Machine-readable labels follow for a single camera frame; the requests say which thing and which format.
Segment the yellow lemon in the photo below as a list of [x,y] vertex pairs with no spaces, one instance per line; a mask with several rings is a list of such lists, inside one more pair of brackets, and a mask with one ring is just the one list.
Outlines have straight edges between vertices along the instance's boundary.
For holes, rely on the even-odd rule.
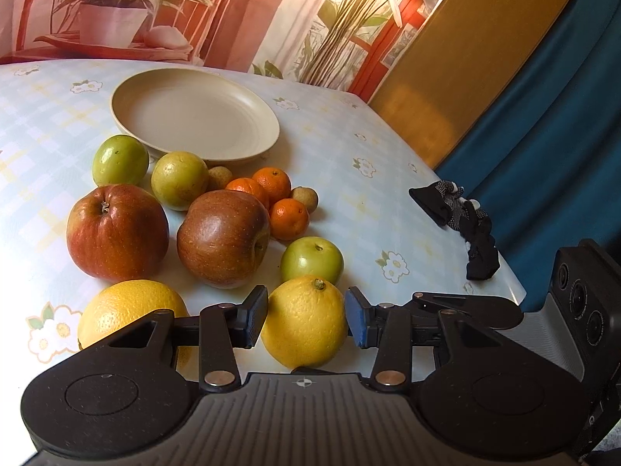
[[261,340],[283,366],[320,367],[334,359],[346,336],[344,298],[330,281],[298,276],[269,295]]

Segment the beige round plate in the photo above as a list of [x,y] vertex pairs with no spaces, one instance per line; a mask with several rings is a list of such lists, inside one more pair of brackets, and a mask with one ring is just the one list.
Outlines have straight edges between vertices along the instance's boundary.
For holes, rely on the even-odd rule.
[[253,160],[280,137],[277,116],[250,89],[208,71],[158,68],[123,80],[111,114],[155,157],[188,151],[210,163]]

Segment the large yellow orange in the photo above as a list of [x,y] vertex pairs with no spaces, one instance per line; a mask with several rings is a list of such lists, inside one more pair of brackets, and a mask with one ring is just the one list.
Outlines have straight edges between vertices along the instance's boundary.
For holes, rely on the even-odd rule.
[[173,310],[176,318],[188,316],[177,291],[161,282],[128,280],[101,290],[86,305],[80,318],[80,348],[90,347],[157,309]]

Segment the orange tangerine back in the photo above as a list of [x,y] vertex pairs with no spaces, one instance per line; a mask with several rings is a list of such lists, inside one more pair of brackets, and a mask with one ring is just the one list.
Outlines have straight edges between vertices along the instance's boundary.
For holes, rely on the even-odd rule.
[[253,179],[267,192],[270,205],[290,196],[290,177],[282,169],[262,167],[254,173]]

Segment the bright red apple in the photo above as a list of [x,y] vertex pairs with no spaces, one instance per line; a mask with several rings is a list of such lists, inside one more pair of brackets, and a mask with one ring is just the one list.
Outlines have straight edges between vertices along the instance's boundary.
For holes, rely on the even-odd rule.
[[160,268],[170,229],[163,207],[132,184],[105,185],[71,209],[68,252],[80,270],[111,282],[145,279]]

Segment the teal curtain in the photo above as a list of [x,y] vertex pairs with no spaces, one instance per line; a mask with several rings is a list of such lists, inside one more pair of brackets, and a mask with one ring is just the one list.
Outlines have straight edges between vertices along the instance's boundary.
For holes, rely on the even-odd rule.
[[620,257],[620,0],[571,0],[515,79],[437,169],[481,201],[539,309],[558,248]]

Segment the orange tangerine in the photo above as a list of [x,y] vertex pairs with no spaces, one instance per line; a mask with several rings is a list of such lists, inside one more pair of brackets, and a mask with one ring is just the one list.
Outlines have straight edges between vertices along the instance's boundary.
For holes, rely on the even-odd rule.
[[282,169],[262,167],[254,173],[253,179],[267,192],[270,205],[290,196],[290,177]]
[[277,201],[271,211],[272,236],[281,241],[302,237],[309,228],[309,212],[298,200],[285,198]]
[[252,178],[237,178],[228,182],[225,186],[227,190],[241,191],[258,199],[266,209],[269,209],[269,194],[265,188]]

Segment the black glove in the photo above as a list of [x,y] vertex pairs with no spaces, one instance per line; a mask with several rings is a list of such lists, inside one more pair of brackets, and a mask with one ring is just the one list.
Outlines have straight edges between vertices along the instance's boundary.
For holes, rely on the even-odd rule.
[[474,199],[463,196],[455,182],[440,180],[425,187],[412,187],[409,196],[439,227],[458,231],[468,244],[466,279],[489,280],[499,269],[499,251],[491,234],[491,218]]

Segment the printed room backdrop curtain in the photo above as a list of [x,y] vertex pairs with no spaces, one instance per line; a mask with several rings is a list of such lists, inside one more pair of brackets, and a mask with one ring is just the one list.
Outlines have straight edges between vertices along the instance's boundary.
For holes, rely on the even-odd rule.
[[146,59],[368,99],[441,0],[1,0],[1,58]]

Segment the yellow-green apple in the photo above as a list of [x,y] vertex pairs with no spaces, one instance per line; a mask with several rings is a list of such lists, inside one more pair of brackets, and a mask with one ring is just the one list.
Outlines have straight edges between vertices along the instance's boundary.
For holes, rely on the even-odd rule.
[[177,212],[185,212],[207,190],[208,167],[187,151],[172,151],[156,163],[151,187],[158,201]]

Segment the orange tangerine front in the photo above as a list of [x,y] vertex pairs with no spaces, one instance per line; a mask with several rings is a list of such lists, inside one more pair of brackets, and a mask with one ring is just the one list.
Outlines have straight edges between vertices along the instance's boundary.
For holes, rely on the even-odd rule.
[[309,228],[309,212],[298,200],[285,198],[277,201],[271,211],[272,236],[281,241],[302,237]]

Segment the floral checked tablecloth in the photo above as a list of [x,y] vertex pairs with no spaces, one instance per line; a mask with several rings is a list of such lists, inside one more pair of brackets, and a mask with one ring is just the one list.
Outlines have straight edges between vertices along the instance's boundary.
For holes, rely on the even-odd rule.
[[[77,325],[103,287],[68,255],[66,220],[94,188],[97,148],[117,132],[109,100],[138,61],[49,60],[1,68],[1,460],[20,465],[34,445],[20,400],[40,372],[78,348]],[[249,176],[276,166],[319,206],[309,233],[337,245],[341,288],[374,303],[404,303],[415,291],[493,295],[525,291],[502,265],[483,283],[465,277],[466,245],[409,197],[436,174],[357,97],[304,84],[232,74],[277,116],[277,144],[235,168]]]

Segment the green apple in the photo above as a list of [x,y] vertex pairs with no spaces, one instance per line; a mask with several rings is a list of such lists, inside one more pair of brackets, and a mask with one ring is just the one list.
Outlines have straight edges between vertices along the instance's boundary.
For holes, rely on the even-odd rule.
[[148,152],[140,141],[129,135],[112,136],[96,151],[93,180],[98,186],[138,185],[146,175],[148,164]]
[[291,242],[280,261],[282,282],[298,276],[319,276],[336,285],[343,270],[340,249],[321,237],[302,237]]

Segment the brown longan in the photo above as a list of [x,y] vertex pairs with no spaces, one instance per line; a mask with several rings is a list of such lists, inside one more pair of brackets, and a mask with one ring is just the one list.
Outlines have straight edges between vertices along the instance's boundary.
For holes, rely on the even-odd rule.
[[208,170],[208,190],[224,190],[234,179],[234,174],[226,166],[213,166]]
[[290,197],[300,203],[302,203],[309,214],[312,214],[318,207],[319,197],[315,190],[310,187],[298,186],[295,187],[290,194]]

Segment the dark red apple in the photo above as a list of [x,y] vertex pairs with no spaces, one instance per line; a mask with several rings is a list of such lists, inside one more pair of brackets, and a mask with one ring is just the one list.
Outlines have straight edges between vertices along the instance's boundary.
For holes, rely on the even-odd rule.
[[237,190],[209,191],[189,207],[177,232],[177,253],[198,279],[221,289],[240,287],[260,266],[271,229],[269,212]]

